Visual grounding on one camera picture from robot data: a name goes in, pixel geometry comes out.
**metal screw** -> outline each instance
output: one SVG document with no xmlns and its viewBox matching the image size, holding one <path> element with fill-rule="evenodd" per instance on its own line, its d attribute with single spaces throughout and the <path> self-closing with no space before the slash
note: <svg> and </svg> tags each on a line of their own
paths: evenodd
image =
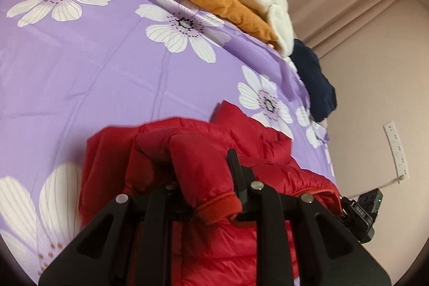
<svg viewBox="0 0 429 286">
<path fill-rule="evenodd" d="M 171 182 L 171 183 L 168 183 L 168 184 L 166 184 L 165 185 L 165 187 L 168 189 L 168 190 L 175 190 L 177 187 L 179 187 L 179 184 L 177 183 L 177 182 Z"/>
<path fill-rule="evenodd" d="M 254 190 L 262 190 L 262 188 L 264 187 L 264 184 L 260 181 L 253 181 L 250 184 L 250 187 L 252 187 Z"/>
<path fill-rule="evenodd" d="M 127 194 L 119 194 L 115 200 L 118 204 L 125 204 L 128 201 L 128 195 Z"/>
<path fill-rule="evenodd" d="M 314 201 L 314 196 L 312 196 L 310 193 L 304 193 L 301 195 L 301 200 L 303 202 L 306 202 L 307 204 L 311 204 Z"/>
</svg>

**white power strip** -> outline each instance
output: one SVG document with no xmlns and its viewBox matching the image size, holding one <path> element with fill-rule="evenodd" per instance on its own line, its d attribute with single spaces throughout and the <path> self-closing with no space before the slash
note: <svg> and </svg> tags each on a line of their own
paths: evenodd
<svg viewBox="0 0 429 286">
<path fill-rule="evenodd" d="M 388 122 L 383 126 L 389 140 L 390 149 L 392 150 L 393 160 L 395 161 L 396 173 L 398 179 L 410 178 L 405 160 L 404 148 L 402 147 L 400 137 L 393 122 Z"/>
</svg>

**wall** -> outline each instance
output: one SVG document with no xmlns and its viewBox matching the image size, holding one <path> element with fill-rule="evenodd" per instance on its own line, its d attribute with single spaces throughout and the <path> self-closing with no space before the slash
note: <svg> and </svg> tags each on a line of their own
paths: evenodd
<svg viewBox="0 0 429 286">
<path fill-rule="evenodd" d="M 400 135 L 410 179 L 382 190 L 365 245 L 396 282 L 429 236 L 429 11 L 397 0 L 320 62 L 337 89 L 330 151 L 343 195 L 395 178 L 383 125 L 393 120 Z"/>
</svg>

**bed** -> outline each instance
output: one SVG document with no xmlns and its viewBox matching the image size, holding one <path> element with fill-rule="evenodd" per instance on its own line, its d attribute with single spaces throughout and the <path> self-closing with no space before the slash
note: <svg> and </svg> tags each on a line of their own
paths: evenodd
<svg viewBox="0 0 429 286">
<path fill-rule="evenodd" d="M 210 120 L 226 100 L 335 182 L 293 68 L 187 0 L 0 0 L 0 28 L 0 234 L 27 284 L 79 232 L 85 142 L 108 125 Z"/>
</svg>

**orange cloth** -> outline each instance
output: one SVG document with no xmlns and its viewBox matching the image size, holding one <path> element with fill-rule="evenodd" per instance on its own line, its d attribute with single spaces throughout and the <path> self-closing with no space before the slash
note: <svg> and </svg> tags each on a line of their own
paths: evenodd
<svg viewBox="0 0 429 286">
<path fill-rule="evenodd" d="M 199 7 L 234 23 L 243 32 L 264 43 L 277 45 L 277 35 L 271 27 L 251 9 L 238 0 L 190 0 Z"/>
</svg>

